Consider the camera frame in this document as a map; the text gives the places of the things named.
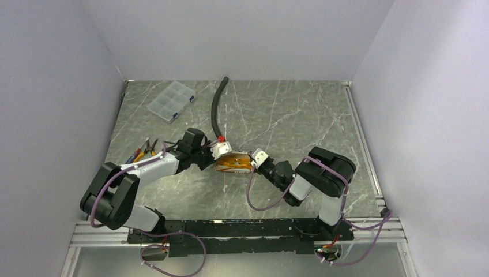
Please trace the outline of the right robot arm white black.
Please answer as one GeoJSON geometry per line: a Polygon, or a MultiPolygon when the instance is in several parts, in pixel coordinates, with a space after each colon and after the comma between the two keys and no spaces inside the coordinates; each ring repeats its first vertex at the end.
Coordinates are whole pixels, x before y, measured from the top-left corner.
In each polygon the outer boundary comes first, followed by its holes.
{"type": "Polygon", "coordinates": [[[314,147],[293,169],[290,162],[274,163],[262,149],[251,154],[253,173],[257,173],[279,191],[287,204],[298,207],[316,188],[322,193],[317,232],[332,239],[343,221],[344,198],[356,172],[354,162],[345,156],[314,147]]]}

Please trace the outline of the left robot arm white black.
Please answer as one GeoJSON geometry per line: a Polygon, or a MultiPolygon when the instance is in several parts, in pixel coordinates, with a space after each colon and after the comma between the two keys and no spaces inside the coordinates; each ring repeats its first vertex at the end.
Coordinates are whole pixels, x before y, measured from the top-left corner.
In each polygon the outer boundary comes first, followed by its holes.
{"type": "Polygon", "coordinates": [[[82,196],[80,210],[89,216],[93,228],[128,227],[142,231],[148,241],[158,242],[165,235],[166,219],[156,209],[135,204],[138,190],[194,164],[200,170],[206,169],[215,161],[211,145],[204,132],[188,128],[175,145],[164,145],[150,158],[122,165],[107,162],[82,196]]]}

